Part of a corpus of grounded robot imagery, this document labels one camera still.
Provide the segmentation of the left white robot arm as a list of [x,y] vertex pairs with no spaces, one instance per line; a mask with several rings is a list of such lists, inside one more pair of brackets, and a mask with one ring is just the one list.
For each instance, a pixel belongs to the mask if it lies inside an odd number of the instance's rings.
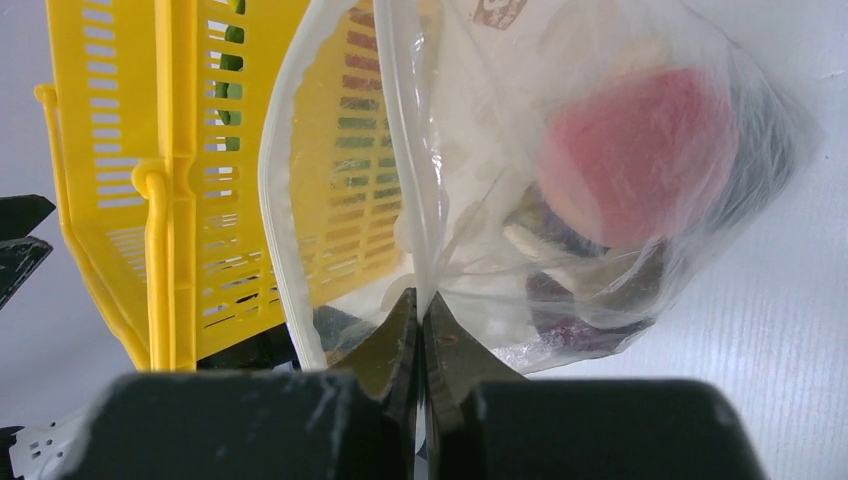
[[[56,206],[36,195],[1,199],[1,304],[6,305],[53,251],[32,235]],[[3,479],[58,479],[87,414],[85,406],[47,426],[1,428]]]

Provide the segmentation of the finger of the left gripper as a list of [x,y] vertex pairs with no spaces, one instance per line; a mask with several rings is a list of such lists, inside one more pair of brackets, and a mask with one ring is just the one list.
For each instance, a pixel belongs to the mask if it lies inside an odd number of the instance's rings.
[[1,198],[1,308],[53,251],[31,233],[55,209],[49,199],[36,194]]

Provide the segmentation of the clear zip top bag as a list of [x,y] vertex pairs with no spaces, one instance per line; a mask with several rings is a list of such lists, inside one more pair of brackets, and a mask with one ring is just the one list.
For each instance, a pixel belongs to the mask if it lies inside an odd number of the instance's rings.
[[[402,209],[393,298],[441,297],[477,341],[512,369],[545,370],[616,354],[578,352],[533,322],[526,282],[535,261],[503,234],[516,223],[570,250],[663,244],[666,277],[657,319],[691,279],[779,197],[812,158],[820,130],[784,87],[712,22],[680,1],[370,1],[383,104]],[[739,145],[728,182],[682,233],[604,247],[556,216],[536,162],[565,108],[658,70],[694,68],[726,86]],[[304,271],[272,258],[286,322],[307,317]]]

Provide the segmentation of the white garlic bulb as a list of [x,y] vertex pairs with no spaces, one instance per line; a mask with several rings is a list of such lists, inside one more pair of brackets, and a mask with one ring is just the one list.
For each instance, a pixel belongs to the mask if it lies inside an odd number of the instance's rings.
[[503,227],[505,238],[538,268],[562,285],[575,281],[576,269],[587,268],[598,260],[597,256],[581,256],[565,244],[545,240],[530,229],[516,223]]

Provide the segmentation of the yellow plastic basket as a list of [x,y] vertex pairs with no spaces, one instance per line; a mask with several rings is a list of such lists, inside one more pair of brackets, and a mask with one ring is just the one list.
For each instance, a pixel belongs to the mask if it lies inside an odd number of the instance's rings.
[[50,1],[35,91],[65,243],[139,370],[191,370],[279,326],[302,364],[393,304],[402,209],[370,1]]

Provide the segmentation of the pink peach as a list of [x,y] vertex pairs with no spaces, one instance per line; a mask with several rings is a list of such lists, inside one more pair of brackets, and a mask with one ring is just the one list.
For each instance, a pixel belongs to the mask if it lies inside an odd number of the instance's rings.
[[738,145],[729,90],[705,72],[627,76],[552,119],[538,188],[587,240],[641,246],[702,218],[728,182]]

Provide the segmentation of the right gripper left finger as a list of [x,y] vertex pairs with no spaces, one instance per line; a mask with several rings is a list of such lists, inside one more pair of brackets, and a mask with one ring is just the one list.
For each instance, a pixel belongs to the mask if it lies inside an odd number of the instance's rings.
[[63,479],[410,479],[417,302],[320,372],[134,374],[85,417]]

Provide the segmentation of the dark maroon fruit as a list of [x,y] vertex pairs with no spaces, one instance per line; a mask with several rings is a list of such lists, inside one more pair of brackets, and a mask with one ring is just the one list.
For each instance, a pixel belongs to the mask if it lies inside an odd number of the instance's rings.
[[525,254],[540,263],[526,282],[539,332],[560,334],[578,352],[609,352],[656,323],[666,277],[663,244],[569,251],[543,243]]

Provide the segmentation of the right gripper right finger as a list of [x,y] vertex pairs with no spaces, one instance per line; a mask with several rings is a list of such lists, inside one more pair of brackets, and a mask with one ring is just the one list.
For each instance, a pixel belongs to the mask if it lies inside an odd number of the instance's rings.
[[432,479],[763,479],[736,410],[683,379],[530,380],[435,297],[422,323]]

